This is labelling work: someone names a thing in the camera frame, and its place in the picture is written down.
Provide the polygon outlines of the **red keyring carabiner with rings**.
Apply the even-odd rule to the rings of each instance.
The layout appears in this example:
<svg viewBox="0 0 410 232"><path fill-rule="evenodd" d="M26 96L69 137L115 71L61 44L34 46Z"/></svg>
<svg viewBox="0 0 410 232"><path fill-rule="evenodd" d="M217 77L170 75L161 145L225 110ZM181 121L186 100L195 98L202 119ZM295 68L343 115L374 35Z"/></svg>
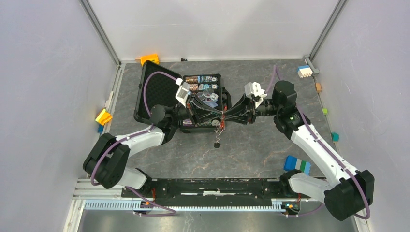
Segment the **red keyring carabiner with rings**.
<svg viewBox="0 0 410 232"><path fill-rule="evenodd" d="M220 118L220 122L222 118L225 118L225 113L222 114L221 118ZM221 127L220 123L217 125L217 128L215 130L216 133L216 137L215 137L215 142L214 142L214 147L215 148L220 148L220 140L221 140L221 134L224 132L225 127Z"/></svg>

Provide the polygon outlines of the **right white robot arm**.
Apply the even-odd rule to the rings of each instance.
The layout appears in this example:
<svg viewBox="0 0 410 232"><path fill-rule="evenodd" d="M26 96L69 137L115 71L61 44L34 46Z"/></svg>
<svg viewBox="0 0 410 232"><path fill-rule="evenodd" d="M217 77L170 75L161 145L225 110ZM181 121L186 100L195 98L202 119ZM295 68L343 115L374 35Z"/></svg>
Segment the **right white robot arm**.
<svg viewBox="0 0 410 232"><path fill-rule="evenodd" d="M275 83L268 99L259 83L245 85L239 102L222 115L224 121L251 124L258 116L273 116L276 128L300 147L325 175L326 180L289 171L281 176L279 191L285 197L296 193L309 196L327 208L337 220L351 216L370 218L375 178L368 170L359 171L343 159L298 108L294 84Z"/></svg>

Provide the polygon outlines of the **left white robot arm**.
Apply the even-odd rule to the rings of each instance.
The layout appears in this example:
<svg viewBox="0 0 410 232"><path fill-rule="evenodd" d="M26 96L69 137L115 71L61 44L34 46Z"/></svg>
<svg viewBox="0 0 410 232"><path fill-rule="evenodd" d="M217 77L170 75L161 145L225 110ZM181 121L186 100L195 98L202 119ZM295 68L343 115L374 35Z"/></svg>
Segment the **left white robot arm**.
<svg viewBox="0 0 410 232"><path fill-rule="evenodd" d="M109 189L121 185L133 188L140 197L146 197L152 191L149 177L138 168L128 168L129 158L170 141L183 120L202 122L222 119L226 109L209 107L198 98L175 107L157 104L150 110L151 125L146 129L121 136L110 133L101 135L84 161L83 169L90 174L93 186L101 185Z"/></svg>

